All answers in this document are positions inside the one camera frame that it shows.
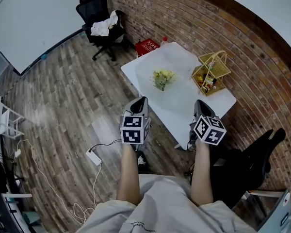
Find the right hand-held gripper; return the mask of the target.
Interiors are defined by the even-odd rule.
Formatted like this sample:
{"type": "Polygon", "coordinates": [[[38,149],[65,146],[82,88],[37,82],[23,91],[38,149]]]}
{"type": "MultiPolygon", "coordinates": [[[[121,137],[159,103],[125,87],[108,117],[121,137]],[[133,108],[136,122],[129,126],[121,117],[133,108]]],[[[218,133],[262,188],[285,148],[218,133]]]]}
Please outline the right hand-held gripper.
{"type": "Polygon", "coordinates": [[[221,120],[215,117],[215,112],[202,100],[194,104],[194,121],[190,124],[190,144],[199,139],[203,143],[217,146],[226,134],[221,120]]]}

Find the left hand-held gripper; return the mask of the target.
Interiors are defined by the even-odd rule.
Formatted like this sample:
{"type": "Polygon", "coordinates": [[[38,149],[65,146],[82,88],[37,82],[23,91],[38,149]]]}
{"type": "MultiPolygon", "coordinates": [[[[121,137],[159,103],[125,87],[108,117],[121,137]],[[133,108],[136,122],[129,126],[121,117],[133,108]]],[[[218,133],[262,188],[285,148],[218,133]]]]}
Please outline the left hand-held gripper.
{"type": "Polygon", "coordinates": [[[121,116],[120,133],[124,144],[141,145],[145,142],[151,119],[148,117],[148,98],[136,98],[125,106],[121,116]]]}

